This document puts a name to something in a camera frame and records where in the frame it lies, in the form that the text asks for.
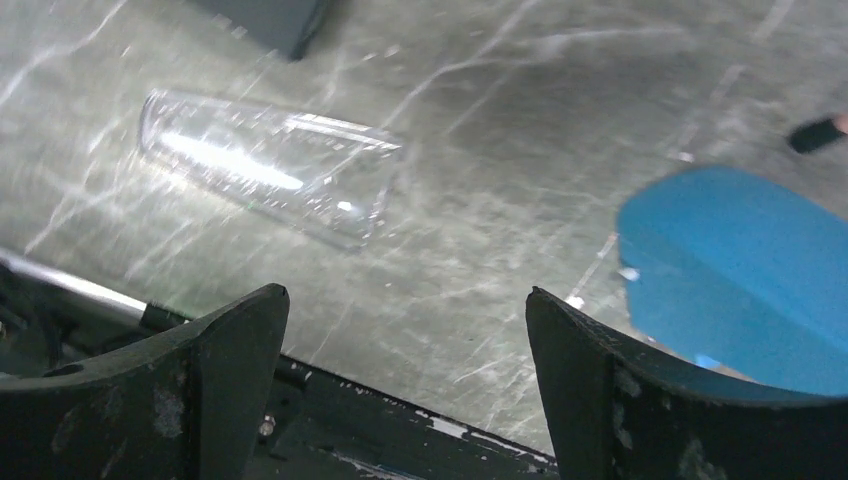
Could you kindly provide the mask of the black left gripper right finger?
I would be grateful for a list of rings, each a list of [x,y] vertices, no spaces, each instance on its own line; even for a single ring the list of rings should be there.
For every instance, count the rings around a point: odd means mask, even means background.
[[[843,479],[847,401],[704,369],[541,288],[528,338],[564,479]]]

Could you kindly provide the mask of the blue metronome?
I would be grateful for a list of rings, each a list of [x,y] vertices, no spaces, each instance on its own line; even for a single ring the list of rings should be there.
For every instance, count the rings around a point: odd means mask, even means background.
[[[847,223],[763,177],[692,168],[617,215],[632,324],[762,384],[847,392]]]

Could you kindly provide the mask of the pink music stand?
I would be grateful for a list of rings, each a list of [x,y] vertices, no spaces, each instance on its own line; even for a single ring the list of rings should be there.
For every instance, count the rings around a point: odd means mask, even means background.
[[[788,146],[796,153],[809,154],[847,136],[847,114],[834,114],[807,122],[787,137]]]

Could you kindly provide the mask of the dark blue audio receiver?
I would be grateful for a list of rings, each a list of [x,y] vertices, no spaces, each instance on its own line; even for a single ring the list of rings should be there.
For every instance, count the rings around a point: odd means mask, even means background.
[[[247,37],[288,61],[299,61],[333,1],[198,0],[194,4],[235,36]]]

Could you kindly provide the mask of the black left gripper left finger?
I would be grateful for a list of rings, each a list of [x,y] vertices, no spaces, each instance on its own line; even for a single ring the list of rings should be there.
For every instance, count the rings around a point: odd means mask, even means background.
[[[240,479],[290,297],[266,285],[144,340],[1,385],[5,479]]]

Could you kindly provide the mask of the clear plastic metronome cover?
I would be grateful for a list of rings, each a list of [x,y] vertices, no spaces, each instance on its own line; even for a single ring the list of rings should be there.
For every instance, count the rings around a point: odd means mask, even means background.
[[[172,174],[344,250],[373,236],[405,156],[379,128],[165,89],[143,104],[138,144]]]

